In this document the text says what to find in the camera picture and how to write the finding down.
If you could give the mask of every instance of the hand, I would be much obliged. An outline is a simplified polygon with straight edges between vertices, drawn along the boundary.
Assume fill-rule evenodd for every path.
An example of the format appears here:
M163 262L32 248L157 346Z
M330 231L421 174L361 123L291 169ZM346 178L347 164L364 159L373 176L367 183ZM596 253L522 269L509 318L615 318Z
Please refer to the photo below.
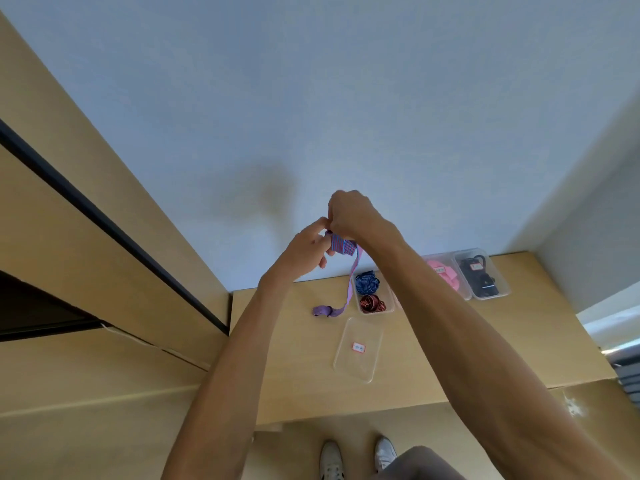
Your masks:
M324 268L326 266L324 253L326 252L329 256L335 254L330 250L331 236L319 234L320 231L328 228L329 220L326 217L320 217L316 222L302 229L271 266L269 272L293 282L300 276L313 271L316 266Z
M332 232L358 242L367 232L385 222L371 201L357 190L338 190L331 196L329 221Z

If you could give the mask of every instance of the wooden table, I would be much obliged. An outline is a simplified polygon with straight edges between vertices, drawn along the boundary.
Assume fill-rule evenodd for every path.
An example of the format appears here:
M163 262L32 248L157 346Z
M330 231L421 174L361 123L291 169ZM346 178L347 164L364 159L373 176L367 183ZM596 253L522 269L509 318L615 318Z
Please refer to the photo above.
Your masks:
M549 388L615 377L569 303L528 252L493 258L511 294L469 304L522 355ZM320 304L341 306L347 276L295 283L285 300L267 358L257 425L446 401L402 311L366 317L384 329L372 382L337 373L332 364L355 300L339 317L320 318ZM255 289L234 292L231 327Z

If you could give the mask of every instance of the forearm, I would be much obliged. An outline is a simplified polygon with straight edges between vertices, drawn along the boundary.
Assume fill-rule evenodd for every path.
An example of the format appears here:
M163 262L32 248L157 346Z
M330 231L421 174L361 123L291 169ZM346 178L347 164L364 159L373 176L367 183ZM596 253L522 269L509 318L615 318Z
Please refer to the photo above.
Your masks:
M189 409L164 480L239 478L258 412L269 342L291 281L263 276Z
M600 468L614 477L617 469L523 359L393 225L382 224L361 244L400 300L452 407L503 474L577 473L588 465L590 474Z

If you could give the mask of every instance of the person's left hand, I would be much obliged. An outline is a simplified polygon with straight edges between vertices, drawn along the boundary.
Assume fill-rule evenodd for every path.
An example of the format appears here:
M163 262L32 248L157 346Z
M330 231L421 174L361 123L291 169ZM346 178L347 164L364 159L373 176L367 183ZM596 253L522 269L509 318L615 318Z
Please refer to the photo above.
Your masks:
M286 280L295 281L300 276L313 271L316 266L324 268L326 266L324 253L326 252L329 256L335 254L335 251L329 249L331 236L319 234L322 229L328 227L329 220L326 217L320 217L316 222L302 229L271 266L270 271L276 272Z

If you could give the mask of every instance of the purple ribbon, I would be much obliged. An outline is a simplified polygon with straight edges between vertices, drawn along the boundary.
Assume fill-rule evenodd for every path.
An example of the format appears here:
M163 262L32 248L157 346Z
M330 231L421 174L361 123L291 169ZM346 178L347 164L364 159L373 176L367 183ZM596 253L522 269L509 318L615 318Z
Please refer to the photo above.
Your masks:
M363 254L362 248L356 244L355 241L345 241L343 238L338 236L338 234L333 234L331 237L331 249L339 254L347 254L349 256L353 256L354 251L356 252L356 261L353 262L351 266L351 272L349 273L349 287L347 288L347 303L344 304L342 308L333 308L328 305L320 305L314 308L314 315L320 316L325 315L327 317L337 317L340 315L344 309L347 307L349 302L351 301L351 297L353 296L353 285L351 284L351 277L353 276L353 272L356 270L358 266L358 262L360 261L360 257Z

